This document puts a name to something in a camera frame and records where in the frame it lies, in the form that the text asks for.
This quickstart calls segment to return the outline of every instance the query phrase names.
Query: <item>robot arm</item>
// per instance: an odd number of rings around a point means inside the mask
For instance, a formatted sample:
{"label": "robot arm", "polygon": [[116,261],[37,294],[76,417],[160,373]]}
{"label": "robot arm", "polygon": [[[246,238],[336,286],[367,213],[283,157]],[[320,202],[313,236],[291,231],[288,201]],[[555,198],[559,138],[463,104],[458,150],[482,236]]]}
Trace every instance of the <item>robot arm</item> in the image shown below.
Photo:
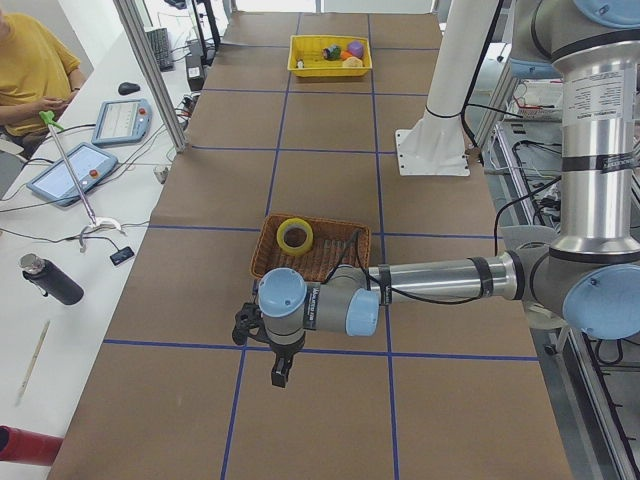
{"label": "robot arm", "polygon": [[[454,0],[452,12],[467,4]],[[286,385],[305,330],[371,335],[378,305],[391,301],[500,295],[540,303],[597,338],[640,331],[640,244],[629,225],[640,2],[520,0],[517,8],[516,71],[535,76],[552,62],[564,78],[561,234],[551,245],[491,258],[341,267],[323,285],[289,269],[269,272],[259,306],[245,304],[236,316],[234,341],[271,346],[274,385]]]}

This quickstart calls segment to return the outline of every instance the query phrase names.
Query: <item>human hand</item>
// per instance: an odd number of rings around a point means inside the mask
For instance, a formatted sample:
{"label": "human hand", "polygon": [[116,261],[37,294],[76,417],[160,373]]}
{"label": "human hand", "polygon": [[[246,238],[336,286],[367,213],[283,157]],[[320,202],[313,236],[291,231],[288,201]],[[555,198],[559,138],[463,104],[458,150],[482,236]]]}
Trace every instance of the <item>human hand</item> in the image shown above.
{"label": "human hand", "polygon": [[57,114],[64,112],[67,108],[67,104],[61,98],[54,97],[42,97],[33,102],[33,110],[34,114],[38,115],[38,113],[51,110]]}

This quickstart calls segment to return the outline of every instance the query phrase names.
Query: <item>person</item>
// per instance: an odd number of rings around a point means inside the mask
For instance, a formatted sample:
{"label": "person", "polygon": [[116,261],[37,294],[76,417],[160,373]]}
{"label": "person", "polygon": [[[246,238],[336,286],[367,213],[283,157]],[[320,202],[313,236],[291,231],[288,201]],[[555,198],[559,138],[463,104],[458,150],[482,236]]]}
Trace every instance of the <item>person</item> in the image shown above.
{"label": "person", "polygon": [[0,7],[0,126],[30,158],[47,135],[39,112],[58,118],[86,78],[80,60],[38,20]]}

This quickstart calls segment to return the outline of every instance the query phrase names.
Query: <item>yellow tape roll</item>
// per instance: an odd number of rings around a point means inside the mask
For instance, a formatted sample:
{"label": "yellow tape roll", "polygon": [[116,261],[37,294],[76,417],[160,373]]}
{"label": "yellow tape roll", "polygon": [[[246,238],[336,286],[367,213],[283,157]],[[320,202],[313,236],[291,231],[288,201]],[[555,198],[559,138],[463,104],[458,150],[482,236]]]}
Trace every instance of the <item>yellow tape roll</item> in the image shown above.
{"label": "yellow tape roll", "polygon": [[[303,234],[305,236],[304,241],[301,238],[295,238],[296,236],[302,237]],[[301,218],[289,218],[278,227],[276,241],[284,253],[299,257],[311,250],[313,246],[313,230],[311,225]]]}

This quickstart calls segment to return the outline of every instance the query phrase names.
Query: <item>table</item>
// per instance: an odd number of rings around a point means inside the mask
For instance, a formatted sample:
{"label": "table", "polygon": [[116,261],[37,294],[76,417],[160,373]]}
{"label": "table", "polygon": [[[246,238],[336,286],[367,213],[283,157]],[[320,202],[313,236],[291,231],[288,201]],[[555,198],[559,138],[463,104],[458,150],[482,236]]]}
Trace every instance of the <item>table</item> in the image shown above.
{"label": "table", "polygon": [[[184,94],[189,94],[184,61],[163,74],[170,97],[177,105]],[[155,112],[149,133],[143,140],[162,127],[162,119],[146,85],[142,72],[133,57],[126,36],[114,43],[110,53],[96,68],[78,96],[64,113],[59,123],[64,127],[95,123],[104,100],[117,100],[118,85],[129,81],[138,83],[141,91],[124,98],[146,98]],[[80,142],[91,141],[92,129],[77,129],[61,134],[62,144],[72,148]],[[120,161],[126,160],[140,148],[140,144],[110,148]],[[149,219],[162,191],[153,170],[156,165],[170,165],[173,157],[171,141],[158,132],[148,150],[135,161],[120,178],[96,188],[89,201],[97,215],[113,217],[123,224],[142,224]],[[59,158],[53,141],[46,141],[34,157]],[[45,168],[42,162],[29,164],[5,195],[10,197],[25,182]],[[0,210],[42,203],[25,187],[15,198],[0,202]],[[80,233],[88,224],[86,212],[80,202],[60,209],[51,205],[28,210],[0,213],[0,227],[26,235],[59,239]],[[137,252],[145,236],[146,226],[125,228],[126,236],[115,231],[100,232],[111,238],[118,247],[129,245]],[[79,243],[51,244],[3,233],[0,235],[0,289],[2,315],[0,317],[0,411],[2,424],[64,436],[76,409],[85,381],[93,365],[98,348],[117,304],[135,258],[118,267],[110,260],[115,249],[104,240],[89,240],[85,253]],[[53,298],[44,298],[36,287],[22,279],[19,259],[26,253],[50,259],[85,290],[80,303],[65,306]],[[46,321],[51,321],[33,374],[19,405],[18,389],[33,355]],[[3,479],[41,479],[48,473],[46,467],[0,462]]]}
{"label": "table", "polygon": [[[373,71],[297,79],[294,34],[366,36]],[[440,41],[431,15],[232,16],[50,480],[571,478],[517,302],[309,332],[284,390],[268,348],[231,341],[271,212],[369,225],[373,265],[491,255],[479,164],[398,172]]]}

